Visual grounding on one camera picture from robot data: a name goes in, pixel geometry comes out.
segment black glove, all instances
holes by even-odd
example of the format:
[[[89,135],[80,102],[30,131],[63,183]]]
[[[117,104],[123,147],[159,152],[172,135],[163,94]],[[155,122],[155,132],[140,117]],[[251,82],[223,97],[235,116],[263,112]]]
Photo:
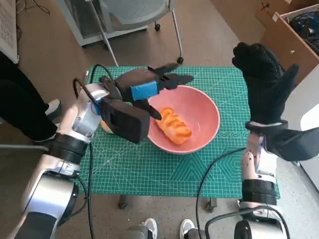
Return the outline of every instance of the black glove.
[[[232,62],[243,72],[252,121],[271,124],[281,120],[285,102],[295,87],[298,65],[285,71],[276,56],[261,44],[240,42]]]

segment green cutting mat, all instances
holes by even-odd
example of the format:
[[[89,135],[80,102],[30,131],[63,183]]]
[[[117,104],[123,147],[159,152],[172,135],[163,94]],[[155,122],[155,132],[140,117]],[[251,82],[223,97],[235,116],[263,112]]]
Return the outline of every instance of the green cutting mat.
[[[113,77],[134,67],[110,67]],[[180,67],[179,74],[194,76],[188,84],[208,94],[220,113],[220,129],[205,148],[189,155],[161,151],[148,139],[134,144],[105,133],[100,127],[92,142],[94,148],[93,193],[125,195],[196,196],[199,183],[213,159],[244,147],[249,120],[247,88],[241,72],[234,67]],[[106,75],[102,68],[94,82]],[[203,188],[204,197],[241,197],[242,152],[225,157],[213,167]],[[81,171],[88,178],[89,151]]]

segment chair wheel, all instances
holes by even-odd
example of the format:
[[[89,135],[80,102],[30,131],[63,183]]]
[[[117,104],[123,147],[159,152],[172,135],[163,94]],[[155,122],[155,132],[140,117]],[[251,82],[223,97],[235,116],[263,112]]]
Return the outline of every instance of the chair wheel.
[[[159,31],[160,30],[160,25],[159,24],[155,24],[155,31]]]
[[[183,62],[184,62],[184,58],[182,58],[181,56],[178,57],[177,63],[181,65],[181,64],[183,64]]]
[[[121,209],[121,210],[125,209],[127,206],[128,206],[127,203],[119,203],[118,204],[118,208]]]

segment sneaker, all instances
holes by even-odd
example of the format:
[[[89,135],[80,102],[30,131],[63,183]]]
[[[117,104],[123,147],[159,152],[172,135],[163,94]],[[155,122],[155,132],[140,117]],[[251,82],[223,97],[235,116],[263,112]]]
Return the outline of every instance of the sneaker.
[[[156,221],[153,218],[147,218],[142,224],[152,232],[153,239],[157,239],[158,225],[156,224]]]
[[[49,120],[53,120],[62,113],[62,103],[58,100],[52,100],[48,103],[49,108],[45,111],[45,114],[48,116]]]
[[[184,239],[186,233],[193,228],[195,228],[194,223],[190,219],[184,219],[179,228],[179,239]]]

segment bread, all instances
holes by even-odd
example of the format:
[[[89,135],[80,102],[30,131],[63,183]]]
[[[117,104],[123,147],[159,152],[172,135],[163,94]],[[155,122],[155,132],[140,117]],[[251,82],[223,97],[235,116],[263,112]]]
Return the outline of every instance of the bread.
[[[191,137],[191,130],[173,109],[163,108],[160,114],[161,120],[156,120],[156,123],[172,142],[181,145]]]
[[[108,125],[103,121],[101,120],[101,127],[107,132],[107,133],[113,133],[111,131],[111,129],[108,127]]]

